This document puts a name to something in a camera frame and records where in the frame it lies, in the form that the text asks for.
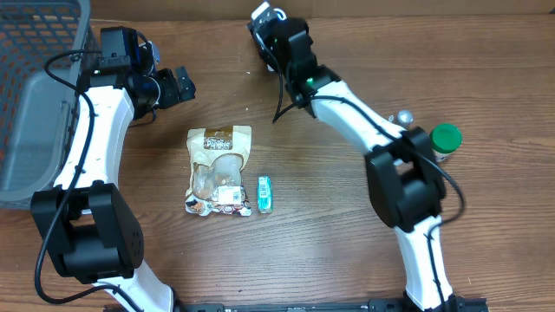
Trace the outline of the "brown snack bag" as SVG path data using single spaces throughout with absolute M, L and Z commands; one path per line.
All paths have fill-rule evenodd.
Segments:
M 211 213 L 249 217 L 242 171 L 251 153 L 249 126 L 196 128 L 188 131 L 190 185 L 186 212 L 206 217 Z

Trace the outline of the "teal tissue pack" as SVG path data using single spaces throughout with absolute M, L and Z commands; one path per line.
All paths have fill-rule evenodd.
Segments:
M 261 213 L 273 212 L 273 191 L 271 179 L 268 176 L 258 178 L 258 210 Z

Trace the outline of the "yellow liquid bottle silver cap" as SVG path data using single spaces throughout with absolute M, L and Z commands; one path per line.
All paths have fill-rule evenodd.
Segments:
M 409 110 L 400 110 L 396 114 L 391 114 L 388 121 L 396 124 L 397 126 L 409 129 L 414 121 L 414 116 Z

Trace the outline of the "green lid labelled jar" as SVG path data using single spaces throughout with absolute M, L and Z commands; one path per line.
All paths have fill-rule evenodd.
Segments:
M 460 129 L 450 123 L 436 126 L 429 134 L 437 162 L 446 160 L 462 144 Z

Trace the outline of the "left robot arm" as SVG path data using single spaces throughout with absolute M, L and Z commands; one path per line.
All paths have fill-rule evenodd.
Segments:
M 127 27 L 101 30 L 96 61 L 71 84 L 79 117 L 54 186 L 36 192 L 30 211 L 42 237 L 38 261 L 108 292 L 124 311 L 181 311 L 176 291 L 144 258 L 140 223 L 118 188 L 128 128 L 147 114 L 194 98 L 184 68 L 158 68 L 154 45 Z

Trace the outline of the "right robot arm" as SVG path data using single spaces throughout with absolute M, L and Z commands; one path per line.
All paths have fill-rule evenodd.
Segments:
M 248 29 L 261 58 L 277 72 L 280 93 L 363 155 L 370 203 L 400 245 L 407 305 L 417 311 L 449 311 L 454 292 L 438 238 L 447 175 L 436 163 L 428 135 L 419 127 L 407 130 L 383 119 L 338 74 L 318 64 L 304 19 L 283 19 L 266 10 L 251 19 Z

